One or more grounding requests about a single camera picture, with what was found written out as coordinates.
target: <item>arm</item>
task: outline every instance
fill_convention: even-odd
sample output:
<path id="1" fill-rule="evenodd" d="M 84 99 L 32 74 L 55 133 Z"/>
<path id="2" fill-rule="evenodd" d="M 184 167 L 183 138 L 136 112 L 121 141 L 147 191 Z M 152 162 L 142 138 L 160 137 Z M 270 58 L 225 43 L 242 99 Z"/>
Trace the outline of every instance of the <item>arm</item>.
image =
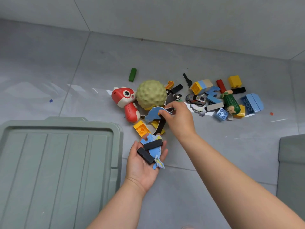
<path id="1" fill-rule="evenodd" d="M 143 145 L 137 141 L 132 145 L 128 160 L 126 177 L 123 185 L 102 209 L 87 229 L 137 228 L 140 218 L 143 197 L 155 182 L 159 168 L 153 169 L 138 154 L 137 149 Z M 163 162 L 167 156 L 166 141 L 161 147 L 160 160 Z"/>
<path id="2" fill-rule="evenodd" d="M 176 115 L 160 113 L 232 228 L 305 228 L 295 212 L 196 134 L 184 103 L 172 102 L 167 107 L 174 107 Z"/>

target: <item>green textured ball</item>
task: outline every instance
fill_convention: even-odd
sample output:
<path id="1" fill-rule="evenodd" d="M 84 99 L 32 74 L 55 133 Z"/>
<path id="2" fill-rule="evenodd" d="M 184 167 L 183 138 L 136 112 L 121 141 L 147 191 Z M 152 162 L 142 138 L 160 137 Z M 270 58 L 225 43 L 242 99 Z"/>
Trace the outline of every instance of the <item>green textured ball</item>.
<path id="1" fill-rule="evenodd" d="M 146 80 L 137 89 L 137 101 L 144 108 L 164 106 L 166 101 L 166 89 L 162 83 L 156 80 Z"/>

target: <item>palm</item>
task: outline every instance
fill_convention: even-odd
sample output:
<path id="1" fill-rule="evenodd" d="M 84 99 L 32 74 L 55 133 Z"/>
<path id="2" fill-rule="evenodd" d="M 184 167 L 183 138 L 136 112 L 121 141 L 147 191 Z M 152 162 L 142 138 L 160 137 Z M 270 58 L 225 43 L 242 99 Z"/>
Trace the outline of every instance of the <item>palm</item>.
<path id="1" fill-rule="evenodd" d="M 132 146 L 130 149 L 130 155 L 127 161 L 127 171 L 126 178 L 134 181 L 136 184 L 141 185 L 145 192 L 147 192 L 155 182 L 157 175 L 159 173 L 159 168 L 153 169 L 153 164 L 148 165 L 136 150 L 143 147 L 141 143 Z M 163 142 L 161 147 L 161 157 L 160 160 L 163 161 L 167 155 L 166 141 Z"/>

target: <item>forearm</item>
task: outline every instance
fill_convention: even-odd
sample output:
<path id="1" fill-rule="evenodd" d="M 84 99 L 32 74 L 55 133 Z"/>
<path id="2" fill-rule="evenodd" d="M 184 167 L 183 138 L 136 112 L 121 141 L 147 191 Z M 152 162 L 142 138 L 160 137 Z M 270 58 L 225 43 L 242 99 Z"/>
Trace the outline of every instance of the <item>forearm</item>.
<path id="1" fill-rule="evenodd" d="M 87 229 L 137 228 L 143 197 L 143 192 L 132 181 L 125 180 Z"/>
<path id="2" fill-rule="evenodd" d="M 199 176 L 232 228 L 301 228 L 290 208 L 198 135 L 181 138 Z"/>

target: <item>hand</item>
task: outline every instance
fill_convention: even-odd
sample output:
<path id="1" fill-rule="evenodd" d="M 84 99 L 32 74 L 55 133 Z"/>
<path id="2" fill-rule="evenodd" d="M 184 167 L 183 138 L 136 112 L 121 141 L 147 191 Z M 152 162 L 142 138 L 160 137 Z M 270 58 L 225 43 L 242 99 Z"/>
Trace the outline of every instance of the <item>hand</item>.
<path id="1" fill-rule="evenodd" d="M 160 160 L 163 162 L 167 156 L 168 149 L 166 149 L 167 141 L 163 141 L 161 146 L 161 156 Z M 139 188 L 143 196 L 147 191 L 152 187 L 155 182 L 160 168 L 153 169 L 153 165 L 148 165 L 143 158 L 137 153 L 137 149 L 143 147 L 140 142 L 135 141 L 132 145 L 128 160 L 127 160 L 127 169 L 126 177 L 124 182 L 133 182 Z"/>
<path id="2" fill-rule="evenodd" d="M 195 125 L 192 113 L 183 102 L 173 101 L 165 106 L 165 108 L 174 107 L 175 115 L 170 115 L 164 110 L 159 110 L 159 113 L 164 117 L 170 126 L 171 131 L 178 140 L 196 134 Z"/>

